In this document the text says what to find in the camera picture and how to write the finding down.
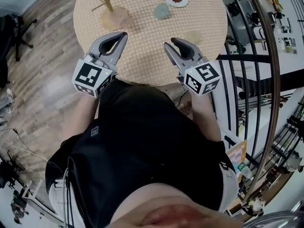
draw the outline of cable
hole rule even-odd
[[[180,105],[181,105],[181,100],[182,100],[182,98],[184,97],[184,95],[185,95],[187,92],[188,92],[188,90],[187,90],[186,92],[184,92],[184,93],[181,95],[180,100],[179,100],[179,102],[177,103],[177,105],[176,105],[175,107],[180,107]]]
[[[37,155],[35,152],[33,152],[33,151],[24,143],[24,141],[21,139],[21,137],[20,137],[20,135],[19,135],[17,129],[15,129],[15,128],[7,128],[7,129],[2,129],[2,130],[0,130],[0,132],[7,131],[7,130],[13,130],[13,131],[15,132],[15,134],[17,134],[17,136],[19,137],[19,139],[21,140],[21,142],[24,144],[24,146],[27,147],[27,148],[29,149],[29,151],[24,150],[24,149],[22,149],[22,148],[20,148],[20,147],[17,147],[17,146],[15,146],[15,145],[13,145],[13,144],[10,144],[10,143],[8,143],[8,142],[4,142],[4,143],[9,144],[9,145],[13,146],[14,148],[19,149],[19,150],[22,150],[22,151],[24,151],[24,152],[31,153],[31,154],[37,156],[38,158],[42,159],[43,161],[47,162],[46,159],[44,159],[44,158],[40,157],[39,155]]]
[[[74,218],[73,218],[73,211],[72,211],[72,201],[71,201],[71,188],[70,188],[70,182],[68,183],[68,192],[69,192],[69,200],[70,200],[70,208],[71,208],[71,220],[72,220],[72,226],[74,226]]]
[[[66,197],[67,197],[67,215],[68,215],[68,219],[67,219],[67,223],[68,225],[70,225],[70,222],[69,222],[69,214],[68,214],[68,210],[69,210],[69,206],[70,205],[70,210],[71,210],[71,220],[72,220],[72,226],[74,227],[74,219],[73,219],[73,212],[72,212],[72,201],[71,201],[71,188],[70,188],[70,179],[69,179],[69,175],[67,174],[67,182],[66,182],[66,185],[67,185],[67,194],[66,194]]]
[[[66,204],[67,204],[67,208],[66,208],[66,210],[67,210],[67,215],[66,215],[66,217],[67,217],[67,225],[68,225],[68,227],[70,227],[70,214],[69,214],[69,203],[68,203],[68,171],[67,171],[67,175],[66,175]]]
[[[63,223],[64,223],[64,228],[67,228],[67,218],[66,218],[66,200],[65,200],[65,185],[66,185],[66,177],[67,177],[67,172],[68,168],[66,168],[65,173],[63,175]]]

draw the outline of black shirt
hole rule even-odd
[[[125,198],[156,182],[219,209],[223,193],[219,163],[233,170],[223,142],[207,140],[155,88],[115,81],[100,102],[98,119],[83,134],[65,141],[46,167],[49,191],[69,159],[69,179],[86,227],[106,226]]]

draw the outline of floor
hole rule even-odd
[[[24,184],[44,179],[46,160],[61,143],[62,123],[80,96],[71,84],[76,62],[84,55],[73,28],[75,1],[37,1],[24,15],[26,24],[38,20],[24,36],[34,48],[22,46],[20,62],[15,61],[14,50],[8,57],[9,87],[15,98],[7,127],[16,128],[24,143],[42,158],[18,149],[26,147],[12,130],[0,133],[0,155],[7,160],[10,150],[18,156],[17,162],[25,168],[19,173]],[[184,93],[179,84],[160,89],[176,103]],[[190,114],[189,99],[189,95],[183,97],[180,106],[185,114]],[[44,186],[38,198],[49,206]]]

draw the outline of desk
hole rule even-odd
[[[184,8],[170,6],[170,16],[157,20],[154,8],[165,0],[112,0],[129,10],[134,24],[126,31],[128,43],[118,62],[118,78],[161,86],[177,82],[178,70],[173,67],[164,52],[164,42],[172,37],[183,38],[187,31],[200,31],[202,41],[198,44],[202,53],[215,60],[223,48],[227,34],[227,16],[222,0],[189,0]],[[100,0],[77,0],[74,9],[74,28],[78,42],[87,52],[98,37],[109,33],[101,25],[105,6],[91,11]]]

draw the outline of logo on shirt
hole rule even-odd
[[[91,137],[95,136],[96,134],[98,134],[98,126],[91,130]]]
[[[226,165],[226,163],[220,162],[219,164],[222,166],[222,168],[223,168],[224,170],[228,171],[228,166]]]

